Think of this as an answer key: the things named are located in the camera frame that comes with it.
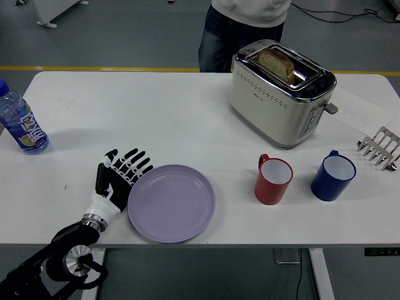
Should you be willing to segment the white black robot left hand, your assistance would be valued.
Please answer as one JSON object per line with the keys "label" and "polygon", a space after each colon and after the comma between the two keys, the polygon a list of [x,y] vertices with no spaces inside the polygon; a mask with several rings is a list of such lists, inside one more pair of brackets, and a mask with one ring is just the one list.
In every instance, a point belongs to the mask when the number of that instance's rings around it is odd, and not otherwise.
{"label": "white black robot left hand", "polygon": [[134,148],[122,156],[116,149],[107,152],[97,166],[91,205],[84,217],[107,226],[113,217],[125,210],[136,182],[152,169],[145,151]]}

